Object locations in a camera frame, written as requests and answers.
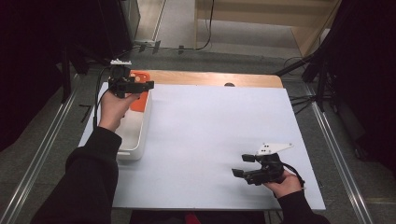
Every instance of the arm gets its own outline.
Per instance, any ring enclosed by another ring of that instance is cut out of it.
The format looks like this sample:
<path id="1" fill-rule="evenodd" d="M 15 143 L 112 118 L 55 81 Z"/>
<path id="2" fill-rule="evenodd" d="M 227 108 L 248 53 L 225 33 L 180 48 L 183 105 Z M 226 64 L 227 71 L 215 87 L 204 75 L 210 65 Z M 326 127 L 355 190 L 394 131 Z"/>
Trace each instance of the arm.
<path id="1" fill-rule="evenodd" d="M 64 176 L 31 223 L 111 223 L 119 173 L 116 157 L 121 144 L 114 131 L 137 98 L 130 95 L 119 99 L 105 93 L 98 127 L 84 147 L 70 154 Z"/>
<path id="2" fill-rule="evenodd" d="M 265 183 L 264 186 L 272 190 L 283 211 L 283 224 L 327 224 L 326 217 L 312 212 L 297 176 L 285 170 L 282 183 Z"/>

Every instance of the black sleeve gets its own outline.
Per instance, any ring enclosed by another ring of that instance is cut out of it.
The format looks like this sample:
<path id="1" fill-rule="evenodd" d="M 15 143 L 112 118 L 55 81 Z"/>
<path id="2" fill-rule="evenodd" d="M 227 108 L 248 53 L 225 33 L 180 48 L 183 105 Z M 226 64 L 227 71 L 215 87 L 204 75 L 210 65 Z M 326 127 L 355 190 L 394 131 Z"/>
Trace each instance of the black sleeve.
<path id="1" fill-rule="evenodd" d="M 326 217 L 312 212 L 302 191 L 283 196 L 278 201 L 283 211 L 282 224 L 330 224 Z"/>
<path id="2" fill-rule="evenodd" d="M 97 127 L 68 157 L 66 172 L 31 223 L 111 223 L 121 138 Z"/>

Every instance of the orange object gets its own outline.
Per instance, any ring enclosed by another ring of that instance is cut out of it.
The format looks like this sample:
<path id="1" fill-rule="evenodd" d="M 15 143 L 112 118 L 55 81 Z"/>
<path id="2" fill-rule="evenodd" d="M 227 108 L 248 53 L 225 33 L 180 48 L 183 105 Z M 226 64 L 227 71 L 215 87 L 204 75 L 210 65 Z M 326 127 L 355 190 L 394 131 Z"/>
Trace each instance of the orange object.
<path id="1" fill-rule="evenodd" d="M 141 82 L 145 83 L 146 81 L 149 81 L 149 73 L 145 71 L 140 71 L 140 70 L 131 70 L 130 77 L 134 77 L 135 82 Z M 146 101 L 148 100 L 149 92 L 148 91 L 143 91 L 140 94 L 140 99 L 135 100 L 129 108 L 133 111 L 137 112 L 145 112 L 146 108 Z"/>

